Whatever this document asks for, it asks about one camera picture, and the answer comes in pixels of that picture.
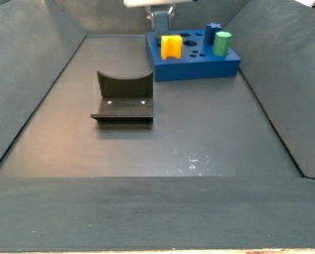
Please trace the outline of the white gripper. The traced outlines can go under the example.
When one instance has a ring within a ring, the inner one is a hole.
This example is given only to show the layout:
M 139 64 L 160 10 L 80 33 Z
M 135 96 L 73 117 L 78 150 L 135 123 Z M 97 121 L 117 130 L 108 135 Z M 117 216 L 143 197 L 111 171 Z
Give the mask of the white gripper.
M 175 6 L 173 6 L 173 4 L 195 2 L 195 1 L 196 0 L 124 0 L 124 5 L 128 8 L 145 7 L 147 19 L 153 21 L 155 13 L 153 13 L 153 10 L 152 10 L 152 6 L 171 5 L 169 9 L 168 9 L 168 15 L 169 15 L 169 18 L 171 18 L 171 17 L 175 16 Z

